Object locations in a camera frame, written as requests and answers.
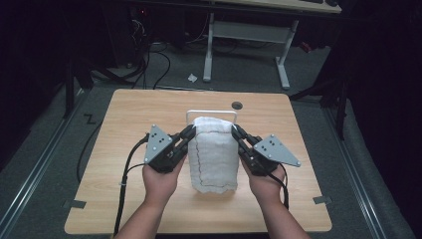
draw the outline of left hand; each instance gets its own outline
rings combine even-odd
[[[145,185],[144,202],[163,207],[167,204],[177,187],[177,178],[182,169],[184,156],[172,172],[159,173],[146,165],[142,169],[143,184]]]

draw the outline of floor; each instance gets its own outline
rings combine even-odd
[[[305,53],[291,48],[286,60],[291,89],[284,91],[278,79],[274,57],[279,45],[259,49],[216,46],[211,83],[201,81],[203,45],[184,50],[164,44],[153,46],[146,71],[150,89],[167,67],[169,72],[158,89],[280,93],[292,95],[310,87],[329,54],[329,48]],[[114,69],[117,74],[131,70]],[[195,83],[187,81],[193,74]],[[127,88],[110,81],[96,81],[91,91],[79,91],[77,109],[69,119],[64,114],[65,92],[61,90],[37,119],[31,133],[8,166],[0,173],[0,238],[109,238],[109,235],[69,235],[64,225],[69,208],[63,207],[78,190],[77,170],[83,173],[97,136],[96,126],[104,118],[115,89]],[[345,141],[333,131],[335,109],[322,109],[318,97],[292,102],[306,147],[313,162],[322,195],[331,203],[326,207],[332,229],[310,233],[312,238],[414,238],[399,209],[383,184],[353,118],[350,104],[344,125]],[[81,158],[81,167],[77,168]],[[201,235],[201,238],[262,238],[264,235]],[[198,235],[184,235],[195,238]],[[160,235],[159,238],[177,238]]]

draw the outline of gray metal bracket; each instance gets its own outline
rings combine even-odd
[[[254,145],[254,150],[266,159],[300,167],[302,164],[273,134]]]
[[[165,148],[167,148],[173,139],[167,135],[156,124],[153,124],[149,132],[148,145],[146,146],[146,153],[144,163],[149,163],[155,159]]]

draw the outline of white bag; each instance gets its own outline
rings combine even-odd
[[[239,155],[231,133],[233,124],[206,117],[193,124],[196,135],[188,145],[192,186],[202,193],[236,190]]]

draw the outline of desk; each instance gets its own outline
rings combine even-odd
[[[330,7],[326,3],[310,3],[300,0],[215,0],[214,2],[244,4],[251,6],[283,8],[290,10],[323,12],[323,13],[340,13],[341,9]],[[282,88],[288,90],[290,83],[285,69],[285,60],[292,45],[293,38],[297,31],[299,20],[295,20],[290,28],[288,27],[269,27],[253,24],[241,24],[234,22],[214,21],[214,14],[210,14],[209,30],[208,30],[208,48],[205,57],[204,66],[204,82],[211,81],[212,75],[212,43],[214,37],[234,38],[240,40],[253,40],[261,42],[271,42],[284,44],[280,57],[276,58],[277,69],[279,71],[280,82]]]
[[[167,133],[186,127],[188,110],[232,111],[240,102],[237,123],[252,135],[274,133],[301,161],[286,166],[289,175],[291,212],[307,231],[327,231],[331,222],[289,98],[280,94],[173,92],[117,90],[93,149],[76,200],[84,209],[72,208],[65,225],[70,234],[112,233],[117,213],[119,182],[127,155],[156,123]],[[138,149],[132,164],[142,162],[145,147]],[[239,167],[238,189],[201,194],[191,185],[188,160],[161,220],[159,233],[248,233],[267,231],[259,205],[249,189],[248,176]],[[125,223],[144,197],[141,168],[128,175],[126,201],[121,218]]]

